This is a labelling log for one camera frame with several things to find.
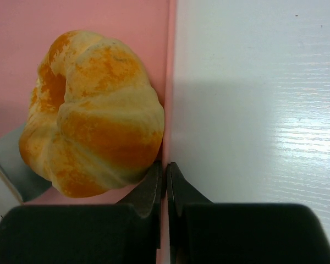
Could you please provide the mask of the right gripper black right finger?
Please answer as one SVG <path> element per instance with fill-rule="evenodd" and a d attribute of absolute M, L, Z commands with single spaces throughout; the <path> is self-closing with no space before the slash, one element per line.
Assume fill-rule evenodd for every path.
<path fill-rule="evenodd" d="M 330 263 L 310 208 L 295 203 L 214 203 L 176 163 L 166 169 L 171 263 Z"/>

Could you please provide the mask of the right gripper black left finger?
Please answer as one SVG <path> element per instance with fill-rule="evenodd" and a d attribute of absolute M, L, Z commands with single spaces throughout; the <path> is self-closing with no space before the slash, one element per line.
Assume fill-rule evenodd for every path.
<path fill-rule="evenodd" d="M 162 165 L 115 204 L 28 205 L 0 223 L 0 263 L 155 263 Z"/>

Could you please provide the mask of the orange striped bread bun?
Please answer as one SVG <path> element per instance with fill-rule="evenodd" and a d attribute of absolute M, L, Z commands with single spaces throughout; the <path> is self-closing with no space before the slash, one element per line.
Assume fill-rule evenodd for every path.
<path fill-rule="evenodd" d="M 72 30 L 37 69 L 23 161 L 61 194 L 85 198 L 140 182 L 161 147 L 164 108 L 122 41 Z"/>

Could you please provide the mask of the metal spatula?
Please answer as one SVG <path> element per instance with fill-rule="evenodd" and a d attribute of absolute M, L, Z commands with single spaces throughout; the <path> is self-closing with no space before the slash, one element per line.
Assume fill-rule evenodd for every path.
<path fill-rule="evenodd" d="M 51 182 L 37 175 L 22 159 L 19 139 L 25 125 L 0 138 L 0 170 L 4 179 L 23 202 L 36 199 L 51 186 Z"/>

